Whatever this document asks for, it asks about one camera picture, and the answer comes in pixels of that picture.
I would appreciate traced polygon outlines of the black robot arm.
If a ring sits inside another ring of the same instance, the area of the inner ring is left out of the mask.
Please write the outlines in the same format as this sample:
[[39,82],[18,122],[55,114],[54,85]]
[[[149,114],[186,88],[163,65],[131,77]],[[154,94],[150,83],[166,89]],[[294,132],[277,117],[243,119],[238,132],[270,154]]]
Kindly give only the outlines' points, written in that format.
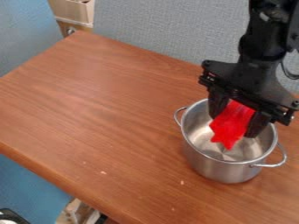
[[299,110],[299,99],[277,78],[286,55],[299,52],[299,0],[249,0],[249,15],[238,62],[203,61],[199,83],[213,117],[231,100],[255,110],[246,127],[246,136],[255,137],[270,123],[287,125]]

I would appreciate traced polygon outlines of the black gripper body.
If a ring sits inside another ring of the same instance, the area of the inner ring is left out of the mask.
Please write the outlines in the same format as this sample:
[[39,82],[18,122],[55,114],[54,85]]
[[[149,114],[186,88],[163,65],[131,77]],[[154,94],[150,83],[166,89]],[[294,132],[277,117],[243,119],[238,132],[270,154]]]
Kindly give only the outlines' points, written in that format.
[[266,111],[271,115],[271,123],[289,125],[299,111],[299,99],[277,78],[282,61],[245,58],[238,63],[227,63],[205,60],[199,83],[209,92],[210,88],[222,88],[229,92],[230,100],[255,111]]

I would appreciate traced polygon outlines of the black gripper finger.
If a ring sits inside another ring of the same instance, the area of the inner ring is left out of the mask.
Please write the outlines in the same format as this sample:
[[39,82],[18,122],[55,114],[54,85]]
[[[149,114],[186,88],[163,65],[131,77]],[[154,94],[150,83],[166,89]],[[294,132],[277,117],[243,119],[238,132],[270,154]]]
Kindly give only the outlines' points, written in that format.
[[257,111],[249,119],[245,137],[255,138],[271,122],[271,115],[266,111]]
[[225,108],[227,107],[230,102],[230,94],[229,92],[218,87],[210,88],[210,95],[209,95],[209,106],[210,106],[210,116],[215,118]]

